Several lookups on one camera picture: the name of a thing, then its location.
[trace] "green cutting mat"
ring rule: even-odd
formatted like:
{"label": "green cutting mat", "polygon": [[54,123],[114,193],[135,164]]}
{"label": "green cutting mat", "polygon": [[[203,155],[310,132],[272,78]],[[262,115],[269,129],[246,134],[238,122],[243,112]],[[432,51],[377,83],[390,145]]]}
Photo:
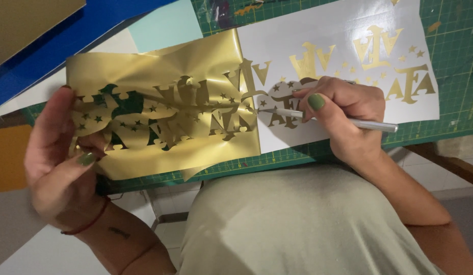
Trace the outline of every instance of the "green cutting mat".
{"label": "green cutting mat", "polygon": [[[330,3],[329,0],[265,0],[260,3],[239,0],[192,0],[204,36],[227,28],[246,25],[280,15]],[[235,15],[245,9],[243,15]],[[220,15],[215,20],[215,10]],[[439,120],[400,124],[395,134],[384,139],[383,147],[392,148],[429,141],[455,138],[473,134],[473,0],[424,0],[420,16],[426,33],[426,41],[432,66],[439,85]],[[441,22],[437,30],[427,32],[435,22]],[[37,104],[23,109],[31,124],[43,109]],[[219,163],[196,174],[190,181],[204,180],[227,175],[250,173],[313,160],[330,160],[328,141],[319,141],[285,150],[263,154],[258,157],[235,159]],[[176,172],[109,181],[99,178],[98,191],[102,194],[136,191],[182,183]]]}

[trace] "hand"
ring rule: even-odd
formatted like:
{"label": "hand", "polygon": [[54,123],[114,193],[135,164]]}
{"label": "hand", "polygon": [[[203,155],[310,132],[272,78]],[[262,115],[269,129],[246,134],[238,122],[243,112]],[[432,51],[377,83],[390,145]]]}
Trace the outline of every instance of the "hand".
{"label": "hand", "polygon": [[90,222],[104,202],[96,196],[92,153],[68,158],[75,126],[70,112],[74,92],[63,86],[46,103],[32,129],[24,166],[32,204],[48,223],[73,230]]}
{"label": "hand", "polygon": [[302,98],[300,111],[304,122],[315,116],[330,136],[333,153],[356,168],[381,156],[380,131],[360,129],[347,117],[383,121],[386,103],[376,87],[349,84],[338,78],[323,76],[314,88],[295,91]]}

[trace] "light green t-shirt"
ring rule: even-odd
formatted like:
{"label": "light green t-shirt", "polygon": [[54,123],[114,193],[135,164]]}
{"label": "light green t-shirt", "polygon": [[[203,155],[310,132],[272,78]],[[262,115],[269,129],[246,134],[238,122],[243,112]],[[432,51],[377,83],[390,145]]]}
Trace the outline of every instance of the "light green t-shirt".
{"label": "light green t-shirt", "polygon": [[386,197],[340,166],[205,183],[186,229],[180,275],[444,275]]}

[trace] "yellow paper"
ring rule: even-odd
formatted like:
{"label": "yellow paper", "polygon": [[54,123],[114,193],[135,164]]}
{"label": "yellow paper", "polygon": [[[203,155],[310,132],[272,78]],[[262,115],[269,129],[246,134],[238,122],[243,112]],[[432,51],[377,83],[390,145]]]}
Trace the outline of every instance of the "yellow paper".
{"label": "yellow paper", "polygon": [[75,136],[103,130],[122,141],[98,162],[113,180],[257,156],[244,62],[236,30],[145,54],[76,55],[67,60],[67,83],[82,99]]}

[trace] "green nail polish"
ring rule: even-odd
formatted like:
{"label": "green nail polish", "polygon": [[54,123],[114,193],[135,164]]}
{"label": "green nail polish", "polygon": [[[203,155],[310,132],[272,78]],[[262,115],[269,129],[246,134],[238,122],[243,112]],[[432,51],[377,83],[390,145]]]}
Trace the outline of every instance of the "green nail polish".
{"label": "green nail polish", "polygon": [[308,97],[308,105],[317,111],[325,105],[325,100],[321,95],[314,93]]}
{"label": "green nail polish", "polygon": [[94,161],[96,161],[96,156],[92,152],[84,153],[77,159],[77,163],[81,166],[89,166]]}

